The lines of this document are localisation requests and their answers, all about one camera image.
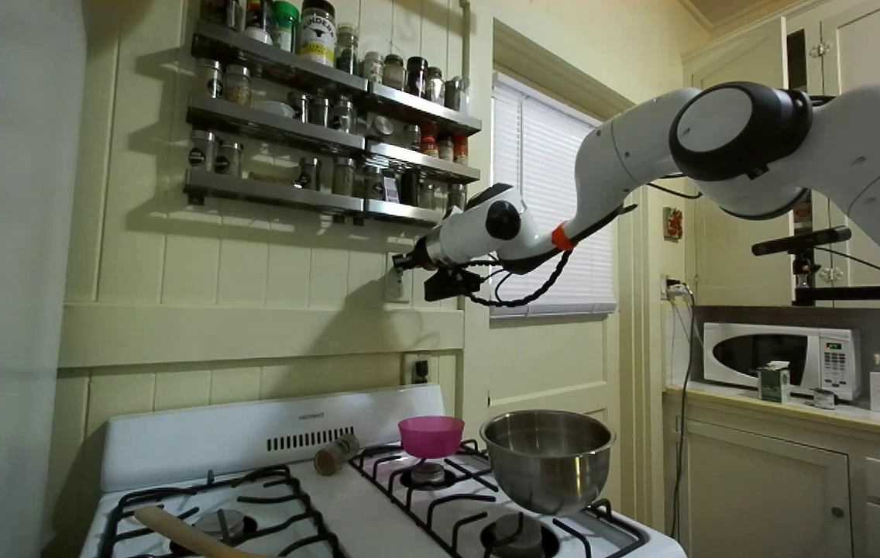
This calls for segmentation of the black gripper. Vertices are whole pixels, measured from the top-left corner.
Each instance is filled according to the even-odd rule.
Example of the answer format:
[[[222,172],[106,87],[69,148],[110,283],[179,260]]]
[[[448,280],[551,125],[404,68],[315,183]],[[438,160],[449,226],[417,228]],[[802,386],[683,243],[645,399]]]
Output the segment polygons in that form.
[[[410,252],[395,257],[398,269],[441,269],[449,257],[443,254],[441,235],[421,235]]]

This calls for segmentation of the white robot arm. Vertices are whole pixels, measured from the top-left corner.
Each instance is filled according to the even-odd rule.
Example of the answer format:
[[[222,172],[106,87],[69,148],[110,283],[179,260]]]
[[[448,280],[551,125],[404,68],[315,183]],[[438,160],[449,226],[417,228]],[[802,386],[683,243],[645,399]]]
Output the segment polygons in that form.
[[[431,297],[475,293],[488,267],[530,273],[626,211],[626,195],[683,172],[726,213],[768,220],[820,191],[880,243],[880,84],[825,103],[754,80],[673,89],[595,127],[574,157],[578,211],[544,228],[497,183],[399,254]]]

